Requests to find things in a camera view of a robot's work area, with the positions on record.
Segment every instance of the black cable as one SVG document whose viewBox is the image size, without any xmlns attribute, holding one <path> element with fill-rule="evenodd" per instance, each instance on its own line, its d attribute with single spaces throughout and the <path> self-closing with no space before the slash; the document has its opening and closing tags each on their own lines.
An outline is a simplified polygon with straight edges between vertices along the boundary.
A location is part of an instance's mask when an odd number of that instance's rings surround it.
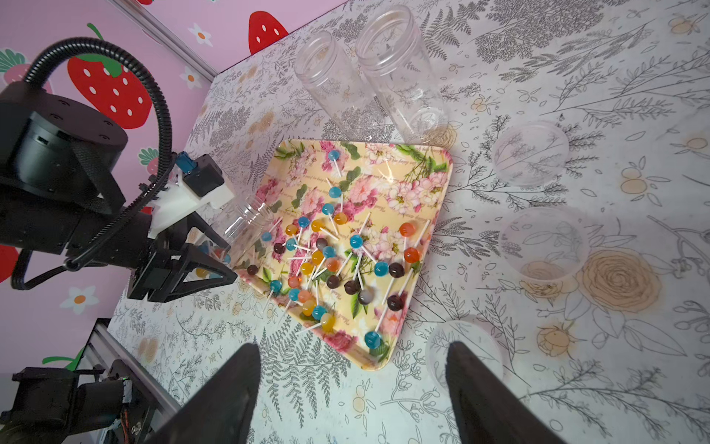
<svg viewBox="0 0 710 444">
<path fill-rule="evenodd" d="M 120 62 L 136 75 L 148 91 L 153 101 L 155 117 L 158 120 L 158 178 L 143 191 L 123 212 L 94 235 L 86 248 L 75 257 L 67 258 L 64 268 L 77 271 L 88 264 L 99 249 L 114 236 L 133 216 L 143 209 L 165 186 L 170 170 L 175 162 L 173 155 L 173 126 L 168 104 L 163 93 L 145 66 L 127 51 L 113 43 L 90 37 L 72 37 L 54 43 L 46 48 L 32 62 L 25 74 L 24 82 L 42 87 L 50 74 L 65 60 L 81 54 L 100 54 Z"/>
</svg>

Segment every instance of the red strawberry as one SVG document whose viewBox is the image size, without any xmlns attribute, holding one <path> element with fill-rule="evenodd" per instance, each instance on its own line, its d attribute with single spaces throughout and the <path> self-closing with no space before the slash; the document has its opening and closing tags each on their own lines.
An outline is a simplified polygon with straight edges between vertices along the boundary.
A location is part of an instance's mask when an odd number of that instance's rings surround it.
<svg viewBox="0 0 710 444">
<path fill-rule="evenodd" d="M 12 276 L 12 271 L 17 262 L 17 250 L 15 247 L 0 245 L 0 282 Z"/>
<path fill-rule="evenodd" d="M 87 26 L 104 39 L 96 26 Z M 121 128 L 145 124 L 153 102 L 141 81 L 121 63 L 104 55 L 82 54 L 69 59 L 67 70 L 79 92 Z"/>
<path fill-rule="evenodd" d="M 268 12 L 257 11 L 249 16 L 249 52 L 252 55 L 287 35 L 286 28 Z"/>
<path fill-rule="evenodd" d="M 6 49 L 3 53 L 0 51 L 0 72 L 4 72 L 3 80 L 6 85 L 12 82 L 20 82 L 30 69 L 30 64 L 25 63 L 25 56 L 20 53 L 13 53 L 12 50 Z M 46 92 L 52 94 L 52 85 L 47 81 L 42 87 Z"/>
</svg>

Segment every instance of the blue lollipop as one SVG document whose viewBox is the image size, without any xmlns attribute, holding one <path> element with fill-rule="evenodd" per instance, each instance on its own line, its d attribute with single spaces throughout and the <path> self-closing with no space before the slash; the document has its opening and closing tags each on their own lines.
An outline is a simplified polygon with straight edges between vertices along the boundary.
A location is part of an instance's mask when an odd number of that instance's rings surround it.
<svg viewBox="0 0 710 444">
<path fill-rule="evenodd" d="M 375 264 L 375 276 L 381 278 L 382 276 L 386 276 L 389 271 L 390 266 L 387 265 L 387 262 L 379 261 L 377 264 Z"/>
<path fill-rule="evenodd" d="M 323 210 L 322 210 L 322 211 L 323 211 L 323 214 L 324 214 L 324 215 L 330 216 L 330 215 L 332 215 L 333 213 L 335 213 L 335 207 L 334 207 L 332 204 L 327 203 L 327 204 L 323 205 Z"/>
<path fill-rule="evenodd" d="M 353 248 L 360 248 L 362 247 L 363 240 L 362 237 L 360 237 L 358 234 L 355 234 L 353 237 L 350 238 L 350 246 Z"/>
<path fill-rule="evenodd" d="M 315 320 L 320 320 L 320 318 L 322 318 L 325 313 L 328 313 L 325 307 L 321 305 L 316 305 L 313 309 L 313 313 L 311 314 L 311 316 L 313 316 Z"/>
<path fill-rule="evenodd" d="M 331 258 L 331 257 L 335 257 L 335 248 L 333 248 L 331 246 L 325 247 L 322 250 L 322 253 L 323 253 L 323 257 L 326 259 Z"/>
<path fill-rule="evenodd" d="M 382 343 L 382 337 L 377 332 L 367 332 L 365 333 L 365 345 L 369 349 L 376 349 Z"/>
</svg>

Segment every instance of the metal frame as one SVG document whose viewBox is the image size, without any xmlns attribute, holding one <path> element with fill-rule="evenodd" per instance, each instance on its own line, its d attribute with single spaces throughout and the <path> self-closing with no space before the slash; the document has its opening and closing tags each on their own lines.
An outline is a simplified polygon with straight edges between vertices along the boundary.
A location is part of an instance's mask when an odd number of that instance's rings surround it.
<svg viewBox="0 0 710 444">
<path fill-rule="evenodd" d="M 197 71 L 208 81 L 212 82 L 219 74 L 209 63 L 205 62 L 193 50 L 188 48 L 173 32 L 149 13 L 143 5 L 136 0 L 106 0 L 118 8 L 151 38 L 165 46 Z"/>
</svg>

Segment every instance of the orange lollipop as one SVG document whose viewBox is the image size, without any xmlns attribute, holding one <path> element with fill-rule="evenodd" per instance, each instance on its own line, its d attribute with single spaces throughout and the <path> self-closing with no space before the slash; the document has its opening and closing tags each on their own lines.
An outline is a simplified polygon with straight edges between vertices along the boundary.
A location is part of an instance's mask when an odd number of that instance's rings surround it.
<svg viewBox="0 0 710 444">
<path fill-rule="evenodd" d="M 404 237 L 412 236 L 414 233 L 416 233 L 414 225 L 409 222 L 405 222 L 400 226 L 400 234 Z"/>
<path fill-rule="evenodd" d="M 307 300 L 309 300 L 309 299 L 313 299 L 313 295 L 311 294 L 310 291 L 308 291 L 308 290 L 301 290 L 301 291 L 298 293 L 298 301 L 299 301 L 299 302 L 304 303 L 305 301 L 307 301 Z"/>
<path fill-rule="evenodd" d="M 409 247 L 404 251 L 404 260 L 410 264 L 414 264 L 419 260 L 419 251 L 416 248 Z"/>
<path fill-rule="evenodd" d="M 338 271 L 339 265 L 340 264 L 338 264 L 338 259 L 335 259 L 334 257 L 329 257 L 325 260 L 325 268 L 327 268 L 328 271 L 332 271 L 333 273 Z"/>
<path fill-rule="evenodd" d="M 338 225 L 345 225 L 348 223 L 348 217 L 343 212 L 339 212 L 335 215 L 335 223 Z"/>
<path fill-rule="evenodd" d="M 288 278 L 288 286 L 291 288 L 298 288 L 301 285 L 301 278 L 298 276 L 291 276 Z"/>
<path fill-rule="evenodd" d="M 319 265 L 322 260 L 323 260 L 323 253 L 320 250 L 314 251 L 313 255 L 311 257 L 311 261 L 313 261 L 314 264 Z"/>
</svg>

